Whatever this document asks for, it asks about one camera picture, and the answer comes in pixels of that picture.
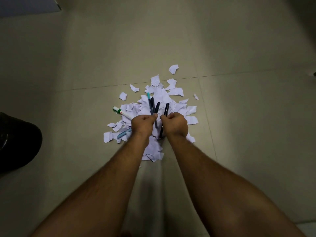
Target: gray tiled floor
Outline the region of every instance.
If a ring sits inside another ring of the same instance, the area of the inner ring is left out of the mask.
[[[0,111],[44,137],[31,163],[0,179],[1,236],[27,236],[109,160],[120,147],[102,141],[118,120],[110,109],[121,91],[139,100],[157,74],[178,80],[184,98],[173,99],[197,105],[199,148],[293,221],[316,219],[315,39],[290,0],[57,1],[61,13],[0,19]],[[161,162],[142,163],[124,228],[207,236],[162,145]]]

